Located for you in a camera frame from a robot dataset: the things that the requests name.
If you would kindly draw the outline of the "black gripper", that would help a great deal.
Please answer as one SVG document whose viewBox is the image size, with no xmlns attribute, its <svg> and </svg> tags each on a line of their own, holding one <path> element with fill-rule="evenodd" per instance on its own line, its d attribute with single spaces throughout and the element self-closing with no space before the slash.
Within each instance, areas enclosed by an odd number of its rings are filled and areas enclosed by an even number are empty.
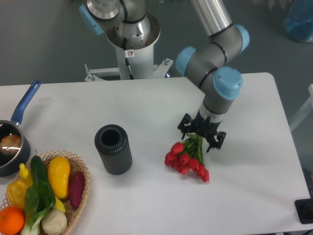
<svg viewBox="0 0 313 235">
<path fill-rule="evenodd" d="M 194 119 L 186 113 L 178 125 L 178 129 L 182 133 L 183 140 L 187 133 L 195 133 L 204 137 L 209 146 L 206 152 L 211 149 L 220 149 L 226 137 L 226 132 L 219 132 L 218 127 L 220 122 L 211 122 L 211 117 L 204 119 L 200 114 L 197 114 Z"/>
</svg>

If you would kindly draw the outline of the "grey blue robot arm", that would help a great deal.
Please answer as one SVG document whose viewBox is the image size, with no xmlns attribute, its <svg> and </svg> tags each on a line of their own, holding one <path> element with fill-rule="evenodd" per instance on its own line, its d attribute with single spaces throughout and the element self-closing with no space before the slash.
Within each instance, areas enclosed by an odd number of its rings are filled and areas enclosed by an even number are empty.
<svg viewBox="0 0 313 235">
<path fill-rule="evenodd" d="M 185 115 L 178 128 L 183 134 L 200 135 L 209 148 L 219 149 L 226 134 L 218 127 L 243 85 L 242 75 L 226 64 L 246 49 L 249 33 L 232 23 L 221 0 L 195 0 L 192 4 L 210 42 L 201 51 L 193 47 L 183 49 L 175 66 L 204 93 L 204 99 L 196 117 Z M 160 36 L 160 25 L 147 12 L 145 1 L 87 0 L 79 13 L 91 32 L 105 34 L 115 47 L 122 80 L 151 78 L 156 74 L 154 44 Z"/>
</svg>

